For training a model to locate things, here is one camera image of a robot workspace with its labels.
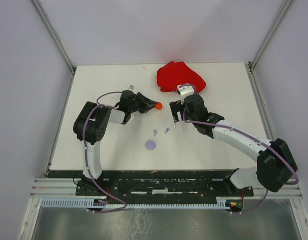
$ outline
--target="small purple object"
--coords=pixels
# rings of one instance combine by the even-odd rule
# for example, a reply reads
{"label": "small purple object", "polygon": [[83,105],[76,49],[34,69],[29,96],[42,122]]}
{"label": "small purple object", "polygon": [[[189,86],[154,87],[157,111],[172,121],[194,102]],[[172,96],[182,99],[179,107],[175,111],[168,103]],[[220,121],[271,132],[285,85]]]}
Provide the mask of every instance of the small purple object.
{"label": "small purple object", "polygon": [[156,143],[154,141],[149,140],[146,142],[145,146],[148,150],[154,150],[156,148]]}

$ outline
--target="white tabletop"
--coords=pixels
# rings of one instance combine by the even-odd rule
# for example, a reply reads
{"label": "white tabletop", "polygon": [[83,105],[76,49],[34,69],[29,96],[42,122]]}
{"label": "white tabletop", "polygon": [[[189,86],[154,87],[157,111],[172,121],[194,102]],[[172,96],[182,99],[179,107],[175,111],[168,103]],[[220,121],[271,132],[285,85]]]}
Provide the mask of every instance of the white tabletop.
{"label": "white tabletop", "polygon": [[[101,164],[105,170],[214,170],[249,168],[255,162],[233,147],[201,135],[192,124],[173,127],[169,102],[179,100],[175,92],[161,92],[156,73],[163,64],[93,65],[77,67],[51,170],[82,170],[83,150],[73,124],[86,101],[135,86],[135,92],[163,103],[162,110],[133,113],[126,124],[109,123],[101,140]],[[210,112],[220,114],[235,126],[265,137],[256,102],[243,63],[190,63],[206,82],[200,93]],[[114,105],[120,94],[102,103]],[[156,142],[147,150],[148,140]]]}

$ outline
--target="red cloth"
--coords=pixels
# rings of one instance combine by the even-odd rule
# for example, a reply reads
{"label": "red cloth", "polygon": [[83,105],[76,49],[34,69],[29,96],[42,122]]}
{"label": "red cloth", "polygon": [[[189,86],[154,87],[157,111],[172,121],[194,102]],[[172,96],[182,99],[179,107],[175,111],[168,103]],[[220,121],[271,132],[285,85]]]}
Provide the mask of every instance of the red cloth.
{"label": "red cloth", "polygon": [[157,85],[162,92],[176,91],[181,84],[193,84],[199,93],[206,82],[184,62],[169,62],[157,71]]}

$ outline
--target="orange ball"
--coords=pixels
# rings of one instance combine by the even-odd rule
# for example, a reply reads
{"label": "orange ball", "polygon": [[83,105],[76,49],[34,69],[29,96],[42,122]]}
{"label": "orange ball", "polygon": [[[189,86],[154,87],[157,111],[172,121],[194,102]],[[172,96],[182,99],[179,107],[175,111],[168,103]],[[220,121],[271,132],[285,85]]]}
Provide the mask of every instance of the orange ball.
{"label": "orange ball", "polygon": [[161,110],[163,108],[163,104],[161,102],[157,102],[155,108]]}

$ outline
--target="gray wall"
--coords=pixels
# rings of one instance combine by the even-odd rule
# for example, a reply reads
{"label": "gray wall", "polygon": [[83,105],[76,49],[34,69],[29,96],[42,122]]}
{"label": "gray wall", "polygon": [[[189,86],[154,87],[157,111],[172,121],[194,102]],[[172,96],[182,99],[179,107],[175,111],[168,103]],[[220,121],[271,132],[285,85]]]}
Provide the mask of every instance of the gray wall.
{"label": "gray wall", "polygon": [[308,209],[308,0],[297,0],[256,69],[270,120],[296,163]]}
{"label": "gray wall", "polygon": [[69,81],[29,0],[0,0],[0,240],[17,238]]}
{"label": "gray wall", "polygon": [[72,63],[251,61],[282,0],[41,0]]}

